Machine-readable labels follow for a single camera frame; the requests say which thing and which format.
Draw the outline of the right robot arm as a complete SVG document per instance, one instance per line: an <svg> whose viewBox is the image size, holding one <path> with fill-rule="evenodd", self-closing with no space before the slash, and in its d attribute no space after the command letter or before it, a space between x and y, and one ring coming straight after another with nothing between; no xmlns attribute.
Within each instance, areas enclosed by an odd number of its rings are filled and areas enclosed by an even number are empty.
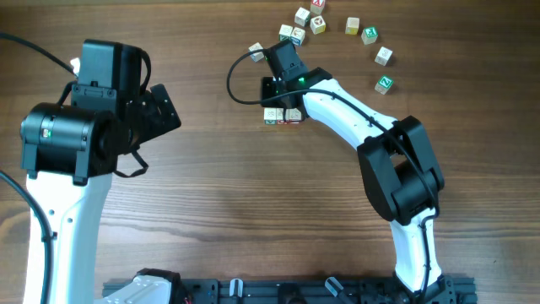
<svg viewBox="0 0 540 304"><path fill-rule="evenodd" d="M422 123L380 114L354 98L322 68L309 70L291 41L263 52L273 73L264 106L298 109L356 149L366 197L391 225L395 275L416 301L441 275L433 224L444 178Z"/></svg>

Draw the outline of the green number six block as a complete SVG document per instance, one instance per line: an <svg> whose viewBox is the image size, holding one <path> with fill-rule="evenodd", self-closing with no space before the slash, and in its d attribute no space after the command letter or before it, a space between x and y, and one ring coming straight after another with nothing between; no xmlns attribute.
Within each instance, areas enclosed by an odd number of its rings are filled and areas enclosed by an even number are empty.
<svg viewBox="0 0 540 304"><path fill-rule="evenodd" d="M276 108L265 107L263 120L266 125L275 125L277 123L278 111Z"/></svg>

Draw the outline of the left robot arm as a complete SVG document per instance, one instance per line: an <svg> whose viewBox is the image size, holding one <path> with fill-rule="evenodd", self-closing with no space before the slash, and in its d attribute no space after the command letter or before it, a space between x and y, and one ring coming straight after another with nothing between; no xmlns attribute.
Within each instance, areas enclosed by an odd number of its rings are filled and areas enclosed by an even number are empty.
<svg viewBox="0 0 540 304"><path fill-rule="evenodd" d="M27 303L91 303L100 218L121 155L178 128L144 50L86 40L76 79L57 103L22 121L21 166L36 210L24 288Z"/></svg>

